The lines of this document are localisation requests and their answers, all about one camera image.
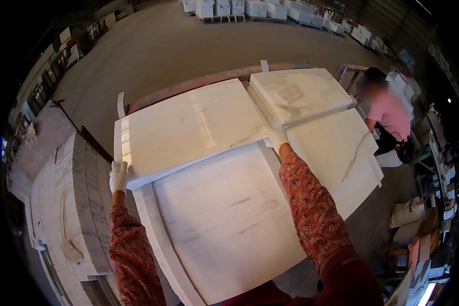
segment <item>person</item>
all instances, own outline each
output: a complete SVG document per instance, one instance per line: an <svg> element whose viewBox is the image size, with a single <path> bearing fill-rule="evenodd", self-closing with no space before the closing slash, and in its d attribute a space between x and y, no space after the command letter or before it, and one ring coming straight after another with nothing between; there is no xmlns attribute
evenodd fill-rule
<svg viewBox="0 0 459 306"><path fill-rule="evenodd" d="M372 133L374 127L381 132L376 140L379 149L374 153L383 167L397 167L410 163L413 157L410 117L403 103L388 90L386 75L371 67L364 72L356 85L361 101L369 102L366 126Z"/></svg>
<svg viewBox="0 0 459 306"><path fill-rule="evenodd" d="M223 301L222 306L382 305L375 275L355 252L342 217L328 190L293 151L282 129L270 129L267 146L283 161L279 178L289 198L301 247L321 276L323 289L311 298L292 298L272 281ZM127 163L112 163L113 191L109 258L124 305L165 305L144 227L125 205Z"/></svg>

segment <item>hand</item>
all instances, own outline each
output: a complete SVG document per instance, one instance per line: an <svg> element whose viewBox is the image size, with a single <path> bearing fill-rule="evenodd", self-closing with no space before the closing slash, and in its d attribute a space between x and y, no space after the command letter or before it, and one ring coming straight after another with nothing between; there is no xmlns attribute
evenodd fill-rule
<svg viewBox="0 0 459 306"><path fill-rule="evenodd" d="M120 190L126 195L126 186L128 185L128 163L113 161L112 171L109 175L110 191L114 194L117 190Z"/></svg>
<svg viewBox="0 0 459 306"><path fill-rule="evenodd" d="M269 138L264 139L265 145L269 148L273 148L277 154L280 156L280 148L283 144L289 144L287 141L287 134L283 128L268 128L267 136Z"/></svg>

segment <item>fluorescent light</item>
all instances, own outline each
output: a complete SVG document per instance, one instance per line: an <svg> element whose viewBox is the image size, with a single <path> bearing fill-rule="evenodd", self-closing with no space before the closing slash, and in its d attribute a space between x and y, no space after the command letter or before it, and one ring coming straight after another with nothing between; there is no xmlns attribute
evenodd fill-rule
<svg viewBox="0 0 459 306"><path fill-rule="evenodd" d="M427 305L428 300L430 299L430 296L432 295L432 291L434 291L435 284L430 283L428 284L427 290L422 296L422 299L420 300L420 303L418 303L416 306L425 306Z"/></svg>

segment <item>black hair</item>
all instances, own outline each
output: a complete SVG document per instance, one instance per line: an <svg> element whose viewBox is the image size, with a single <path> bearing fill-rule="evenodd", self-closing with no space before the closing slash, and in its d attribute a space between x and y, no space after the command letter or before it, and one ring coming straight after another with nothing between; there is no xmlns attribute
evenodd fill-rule
<svg viewBox="0 0 459 306"><path fill-rule="evenodd" d="M376 83L381 87L387 87L386 75L376 67L370 67L364 71L364 75L357 81L358 89L365 89L368 85Z"/></svg>

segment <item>red floral sleeve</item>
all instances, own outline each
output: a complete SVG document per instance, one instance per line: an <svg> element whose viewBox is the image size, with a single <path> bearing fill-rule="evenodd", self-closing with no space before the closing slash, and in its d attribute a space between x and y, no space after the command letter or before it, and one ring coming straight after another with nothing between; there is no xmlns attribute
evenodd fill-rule
<svg viewBox="0 0 459 306"><path fill-rule="evenodd" d="M112 206L109 219L109 259L116 269L121 302L124 306L165 306L144 226L125 207Z"/></svg>
<svg viewBox="0 0 459 306"><path fill-rule="evenodd" d="M301 246L319 271L328 255L352 245L347 227L328 190L295 152L286 157L279 178L290 200Z"/></svg>

